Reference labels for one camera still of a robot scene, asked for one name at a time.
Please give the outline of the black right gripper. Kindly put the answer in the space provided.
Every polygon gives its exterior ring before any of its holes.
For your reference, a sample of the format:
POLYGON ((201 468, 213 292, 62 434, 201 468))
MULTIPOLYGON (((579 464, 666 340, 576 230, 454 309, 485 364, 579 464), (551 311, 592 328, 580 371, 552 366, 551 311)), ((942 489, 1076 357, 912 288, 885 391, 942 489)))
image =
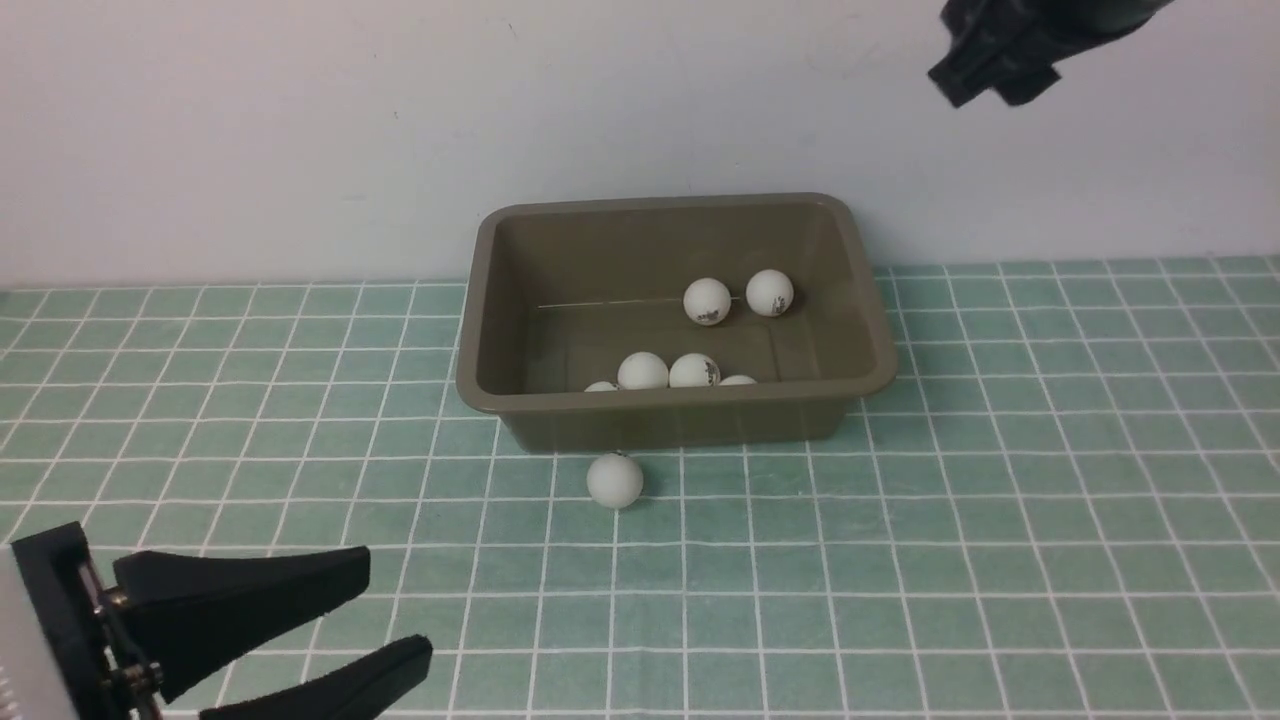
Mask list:
POLYGON ((948 49, 928 77, 951 108, 963 108, 995 92, 1006 106, 1023 106, 1060 79, 1053 45, 1009 46, 1011 29, 974 26, 992 19, 1044 20, 1051 29, 1083 37, 1128 35, 1146 24, 1169 1, 947 1, 948 49))

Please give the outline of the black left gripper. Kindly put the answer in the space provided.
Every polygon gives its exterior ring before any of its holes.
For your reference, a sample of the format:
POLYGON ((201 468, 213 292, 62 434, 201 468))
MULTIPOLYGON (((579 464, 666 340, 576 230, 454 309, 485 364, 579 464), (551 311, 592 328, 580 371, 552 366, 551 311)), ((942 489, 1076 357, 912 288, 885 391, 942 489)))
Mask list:
MULTIPOLYGON (((364 593, 365 547, 269 559, 143 551, 102 583, 72 521, 10 543, 77 719, 160 719, 172 702, 257 647, 364 593)), ((301 685, 200 719, 378 719, 428 679, 433 643, 408 635, 301 685)))

